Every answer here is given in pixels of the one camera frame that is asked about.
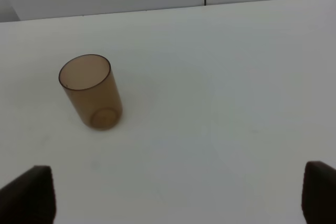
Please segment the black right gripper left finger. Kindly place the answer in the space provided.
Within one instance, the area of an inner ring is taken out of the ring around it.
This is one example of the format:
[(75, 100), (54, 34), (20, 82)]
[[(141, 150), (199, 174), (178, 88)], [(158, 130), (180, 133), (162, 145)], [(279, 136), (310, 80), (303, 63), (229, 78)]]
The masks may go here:
[(54, 223), (56, 212), (49, 166), (34, 166), (1, 188), (1, 223)]

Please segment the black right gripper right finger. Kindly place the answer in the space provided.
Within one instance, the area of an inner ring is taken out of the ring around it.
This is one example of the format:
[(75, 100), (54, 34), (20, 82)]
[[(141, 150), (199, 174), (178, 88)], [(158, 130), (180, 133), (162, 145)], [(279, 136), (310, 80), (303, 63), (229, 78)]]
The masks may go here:
[(306, 223), (335, 223), (335, 169), (309, 161), (304, 171), (301, 208)]

